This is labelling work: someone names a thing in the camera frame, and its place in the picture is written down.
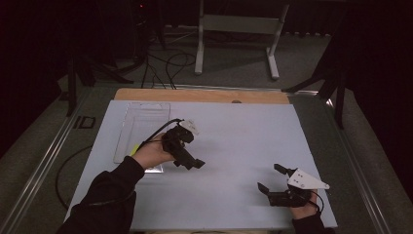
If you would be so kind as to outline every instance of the black cable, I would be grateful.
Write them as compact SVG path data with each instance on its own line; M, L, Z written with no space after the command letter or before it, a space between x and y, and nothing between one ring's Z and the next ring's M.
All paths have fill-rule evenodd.
M146 63L145 73L143 73L143 78L142 78L142 83L140 85L140 89L143 89L143 84L145 83L146 73L148 72L148 66L149 66L148 60L149 60L149 57L148 57L148 55L146 55L146 57L145 57L145 63Z
M113 205L113 204L118 204L118 203L123 203L134 194L134 188L129 192L126 196L118 198L118 199L113 199L113 200L108 200L108 201L103 201L103 202L95 202L95 203L88 203L88 204L77 204L72 208L72 211L70 211L70 214L72 215L74 212L78 211L79 209L84 209L84 208L98 208L102 206L107 206L107 205Z
M144 62L145 62L145 58L144 59L138 59L132 65L122 67L122 68L119 68L119 69L115 69L115 70L112 70L112 71L116 72L118 74L130 72L130 71L133 71L133 70L139 68Z
M149 138L147 138L146 140L144 140L144 141L139 145L139 147L137 147L137 150L139 150L143 145L151 142L152 138L155 137L158 133L160 133L161 130L163 130L164 128L166 128L169 124L171 124L171 123L173 123L173 122L179 123L179 122L181 122L181 121L182 121L182 120L180 120L180 119L172 119L172 120L167 121L167 122L166 122L161 128L159 128L159 130L157 130L153 135L151 135Z
M191 55L191 54L185 53L185 52L183 52L183 51L182 51L182 53L181 53L181 54L187 54L188 56L191 56L191 57L195 58L195 56L194 56L194 55ZM162 58L156 57L156 56L151 55L151 54L148 54L148 56L150 56L150 57L152 57L152 58L154 58L154 59L157 59L157 60L163 61L163 62L168 62L167 60L164 60L164 59L162 59ZM195 64L195 60L194 60L193 62L190 62L190 63L184 63L184 64L176 64L176 63L173 63L173 62L169 62L169 64L170 64L170 65L175 65L175 66L189 66L189 65L193 65L193 64Z
M60 173L61 173L61 171L63 170L64 166L67 164L67 162L69 162L69 161L70 161L71 159L73 159L76 155L79 155L80 153L82 153L83 151L85 151L85 150L87 150L87 149L89 149L89 148L92 148L92 145L89 145L89 146L87 146L87 147L85 147L85 148L82 148L82 149L78 150L77 152L75 152L74 154L70 155L66 160L64 160L63 164L61 164L60 168L59 168L58 171L57 171L56 178L55 178L55 192L56 192L56 195L57 195L58 200L60 201L60 203L63 205L63 207L64 207L66 210L69 210L69 206L67 206L67 204L63 201L63 199L62 199L61 196L60 196L60 192L58 191L58 179L59 179L59 177L60 177Z
M317 205L316 203L311 202L311 201L309 203L311 203L312 205L315 205L319 209L319 212L322 213L322 211L324 210L324 201L322 200L322 198L320 197L320 195L317 192L315 192L315 191L311 191L311 192L316 194L319 197L319 199L321 200L321 204L322 204L321 210L319 209L319 205Z
M173 78L174 78L180 71L182 71L185 66L189 66L189 65L195 64L196 59L195 59L195 56L194 56L194 55L185 53L185 52L183 52L182 50L178 50L178 49L167 49L167 51L179 51L180 53L179 53L179 54L175 54L175 55L169 57L167 60L164 60L163 58L159 58L159 57L156 57L156 56L151 55L151 54L148 54L148 56L149 56L149 57L152 57L152 58L154 58L154 59L163 61L163 62L166 63L166 73L167 73L167 76L168 76L168 79L169 79L169 82L170 82L170 87L171 87L173 90L176 90L176 86L175 86L174 83L173 83ZM184 63L182 63L182 64L177 64L177 63L171 62L171 60L174 59L175 57L182 56L182 55L185 56L185 58L186 58L186 60L185 60ZM193 58L193 61L188 62L188 58L189 58L189 57L192 57L192 58ZM170 73L169 73L169 66L170 66L170 65L179 66L180 68L179 68L178 71L176 71L173 75L170 75ZM153 69L152 69L152 71L154 72L155 77L162 83L160 77L156 74L156 71L154 71Z
M147 141L146 143L161 142L161 141L163 141L163 140L161 140L161 139L152 139L152 140Z
M151 89L155 88L155 75L152 76L152 86Z
M159 78L159 76L157 75L155 67L153 65L150 65L149 63L148 65L149 65L149 68L151 68L152 72L154 73L154 77L158 78L159 82L161 82L162 86L164 86L164 88L166 89L167 87L165 86L164 82L162 82L161 78Z

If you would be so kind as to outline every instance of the metal stand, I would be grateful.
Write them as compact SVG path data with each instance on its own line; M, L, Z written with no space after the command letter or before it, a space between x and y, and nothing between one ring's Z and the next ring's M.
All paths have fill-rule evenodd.
M77 105L77 97L76 97L76 74L79 76L82 84L84 86L93 86L95 79L94 74L92 72L92 67L106 75L108 75L111 79L117 81L118 83L122 84L133 84L133 81L127 80L122 76L116 74L115 72L109 70L102 64L98 63L97 61L93 60L92 58L86 55L72 55L68 61L68 72L67 72L67 79L68 79L68 94L67 100L69 102L69 107L67 110L66 116L70 116Z
M334 110L334 119L340 129L343 127L343 106L344 106L344 93L346 86L346 72L347 70L341 69L330 69L319 75L313 75L310 79L303 81L302 83L295 85L293 87L282 89L286 93L296 93L301 89L312 85L320 80L325 80L322 84L317 97L321 99L328 100L333 95L334 91L337 90L336 104Z
M262 33L274 35L274 41L270 48L267 48L268 64L271 70L271 77L275 80L279 79L279 71L277 69L274 52L282 33L282 27L285 20L289 5L282 7L282 14L278 19L268 18L248 18L248 17L233 17L233 16L218 16L204 14L204 0L200 0L200 22L199 22L199 41L198 51L195 63L195 74L203 73L204 62L204 31L228 31L228 32L246 32L246 33Z

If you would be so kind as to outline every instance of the white stand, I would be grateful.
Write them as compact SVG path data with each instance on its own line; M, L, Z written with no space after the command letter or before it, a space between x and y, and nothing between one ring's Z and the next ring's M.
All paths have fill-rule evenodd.
M282 27L285 20L289 5L282 7L282 14L278 19L268 18L250 18L250 17L233 17L217 16L204 14L204 0L200 0L200 23L199 23L199 41L198 51L195 63L195 74L203 73L204 62L204 30L229 31L229 32L247 32L262 33L274 35L274 41L271 48L267 48L268 63L271 70L271 77L279 79L274 52L282 33Z

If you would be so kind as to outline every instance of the dark background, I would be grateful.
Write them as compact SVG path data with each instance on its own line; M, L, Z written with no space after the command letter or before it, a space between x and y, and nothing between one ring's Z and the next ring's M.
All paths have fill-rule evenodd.
M116 2L104 1L106 4ZM121 2L128 6L128 1ZM211 0L206 12L262 17L277 14L259 10L263 8L256 2ZM0 3L0 155L60 95L56 80L66 73L68 39L101 62L111 63L119 54L110 36L113 29L108 21L111 18L103 18L99 11L101 3L91 0ZM231 4L227 12L223 4ZM193 0L162 1L164 23L196 25L198 8L197 1ZM293 4L283 29L283 33L299 32L301 36L307 32L334 34L317 72L337 62L349 65L347 87L355 92L358 104L411 199L412 10L408 0L361 6L331 2L312 6ZM112 19L128 18L120 12L112 12ZM124 25L124 28L118 27L117 33L131 35L127 20ZM127 37L126 45L131 45Z

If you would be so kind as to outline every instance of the hand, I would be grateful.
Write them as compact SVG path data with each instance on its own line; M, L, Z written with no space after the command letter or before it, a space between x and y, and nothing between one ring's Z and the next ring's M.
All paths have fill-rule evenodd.
M315 204L317 203L317 191L316 190L313 190L313 192L311 193L310 201L312 201ZM317 212L316 206L310 203L307 203L304 207L289 208L289 210L291 211L292 217L294 219L300 219L303 217L315 215Z
M164 151L161 142L162 135L164 134L155 136L132 155L132 158L136 160L144 170L153 168L167 161L175 161L171 154Z

